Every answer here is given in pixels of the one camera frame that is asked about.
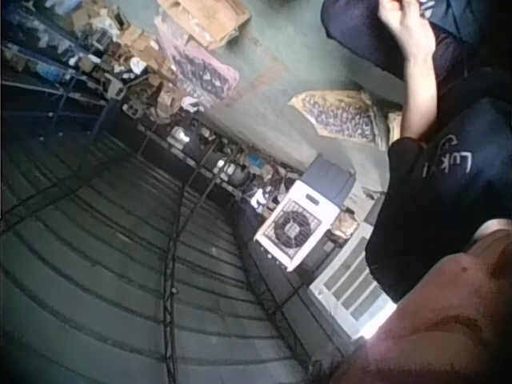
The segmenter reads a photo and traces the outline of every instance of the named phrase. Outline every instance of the black shirt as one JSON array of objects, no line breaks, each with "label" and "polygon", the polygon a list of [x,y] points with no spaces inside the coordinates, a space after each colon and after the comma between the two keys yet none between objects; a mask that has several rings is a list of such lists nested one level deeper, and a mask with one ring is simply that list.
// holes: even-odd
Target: black shirt
[{"label": "black shirt", "polygon": [[444,129],[427,148],[400,138],[389,149],[390,184],[366,260],[395,302],[441,258],[463,251],[484,222],[511,217],[512,87],[482,80],[488,75],[473,74],[443,96]]}]

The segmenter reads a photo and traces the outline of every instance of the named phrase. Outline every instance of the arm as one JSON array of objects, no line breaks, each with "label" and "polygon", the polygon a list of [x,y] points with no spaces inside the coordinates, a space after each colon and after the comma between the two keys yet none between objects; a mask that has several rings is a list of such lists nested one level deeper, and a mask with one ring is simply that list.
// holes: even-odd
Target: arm
[{"label": "arm", "polygon": [[379,17],[397,39],[406,59],[401,136],[419,140],[435,126],[438,113],[432,59],[434,32],[420,15],[418,0],[379,0]]},{"label": "arm", "polygon": [[400,134],[420,140],[435,126],[438,115],[438,89],[432,58],[407,60],[405,81],[406,103]]}]

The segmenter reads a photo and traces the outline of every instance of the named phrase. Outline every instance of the skin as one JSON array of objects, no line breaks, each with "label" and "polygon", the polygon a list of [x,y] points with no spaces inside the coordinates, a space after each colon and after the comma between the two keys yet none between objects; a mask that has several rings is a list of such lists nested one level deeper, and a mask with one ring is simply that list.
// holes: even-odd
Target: skin
[{"label": "skin", "polygon": [[378,16],[397,39],[406,60],[401,136],[422,140],[435,128],[438,113],[434,32],[421,17],[418,0],[379,0]]},{"label": "skin", "polygon": [[485,382],[511,309],[512,231],[496,230],[441,260],[331,383]]}]

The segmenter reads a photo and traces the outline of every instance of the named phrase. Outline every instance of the air conditioner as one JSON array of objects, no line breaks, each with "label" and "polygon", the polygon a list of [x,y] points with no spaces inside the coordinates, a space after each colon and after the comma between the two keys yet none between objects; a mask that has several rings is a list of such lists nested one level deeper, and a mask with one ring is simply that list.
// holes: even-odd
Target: air conditioner
[{"label": "air conditioner", "polygon": [[330,200],[304,182],[296,181],[254,239],[292,271],[339,213],[339,207]]},{"label": "air conditioner", "polygon": [[314,296],[352,338],[371,337],[396,308],[366,264],[365,248],[372,230],[363,222],[310,286]]}]

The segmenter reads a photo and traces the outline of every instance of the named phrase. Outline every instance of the hand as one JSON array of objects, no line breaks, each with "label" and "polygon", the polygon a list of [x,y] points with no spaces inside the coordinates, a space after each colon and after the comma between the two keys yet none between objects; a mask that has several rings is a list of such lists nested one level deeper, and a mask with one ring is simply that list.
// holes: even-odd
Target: hand
[{"label": "hand", "polygon": [[418,0],[379,0],[378,16],[390,29],[407,61],[432,59],[435,36],[420,15]]}]

